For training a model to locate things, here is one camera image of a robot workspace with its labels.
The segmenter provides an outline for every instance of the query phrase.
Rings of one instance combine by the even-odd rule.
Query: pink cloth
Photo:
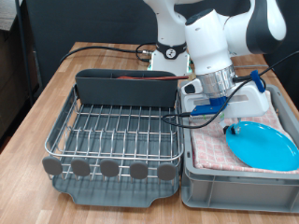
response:
[[[266,92],[270,104],[269,110],[262,117],[242,119],[243,121],[254,121],[268,125],[281,133],[290,136],[282,129],[278,116],[271,104],[270,92]],[[231,125],[232,119],[226,119],[225,123]],[[299,170],[291,172],[277,172],[263,169],[255,169],[247,166],[243,161],[235,156],[228,147],[222,127],[218,123],[211,123],[202,129],[191,130],[193,147],[193,165],[198,169],[213,169],[225,171],[245,171],[274,174],[299,174]]]

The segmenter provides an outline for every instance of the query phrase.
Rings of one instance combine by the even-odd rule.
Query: wooden table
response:
[[[76,43],[73,49],[90,45],[102,44]],[[134,45],[106,46],[136,48]],[[234,61],[235,65],[264,63],[261,55],[239,57]],[[52,187],[41,163],[47,156],[44,143],[75,82],[75,74],[86,68],[145,70],[146,66],[134,54],[102,49],[85,50],[64,61],[0,156],[0,222],[299,223],[299,215],[189,208],[181,201],[180,192],[155,201],[150,208],[76,205],[69,195]],[[239,75],[247,75],[249,71],[236,70]],[[275,75],[270,72],[264,79],[280,88],[299,119],[299,112]]]

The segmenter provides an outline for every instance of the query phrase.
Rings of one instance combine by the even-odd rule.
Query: gray storage bin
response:
[[[298,120],[279,89],[273,85],[267,89],[283,128],[299,146]],[[299,175],[196,169],[188,129],[184,145],[181,198],[189,207],[299,213]]]

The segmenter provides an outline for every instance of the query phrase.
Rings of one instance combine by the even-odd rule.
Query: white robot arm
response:
[[[149,68],[172,72],[177,76],[187,75],[191,70],[184,33],[186,19],[175,12],[174,7],[201,0],[144,1],[153,9],[158,22],[157,50],[152,54]],[[285,37],[286,24],[277,1],[250,0],[250,2],[250,10],[241,15],[226,17],[217,14],[231,57],[269,53],[275,50]]]
[[[182,87],[185,111],[193,116],[218,112],[217,108],[239,85],[234,82],[231,57],[269,53],[281,44],[285,35],[285,21],[272,0],[251,0],[249,12],[232,18],[219,15],[214,9],[189,18],[185,36],[197,79]],[[226,118],[262,116],[268,106],[265,94],[251,81],[231,99],[224,115]]]

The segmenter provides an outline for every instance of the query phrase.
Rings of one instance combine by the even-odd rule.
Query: metal wire grid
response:
[[[107,158],[118,162],[119,181],[122,176],[130,176],[133,161],[144,161],[149,168],[148,178],[156,178],[161,162],[178,166],[183,153],[179,129],[162,122],[162,116],[173,110],[113,105],[81,105],[78,108],[76,96],[60,134],[51,150],[46,142],[46,150],[61,160],[63,179],[73,174],[70,163],[77,157],[90,164],[91,180],[102,175],[100,160]]]

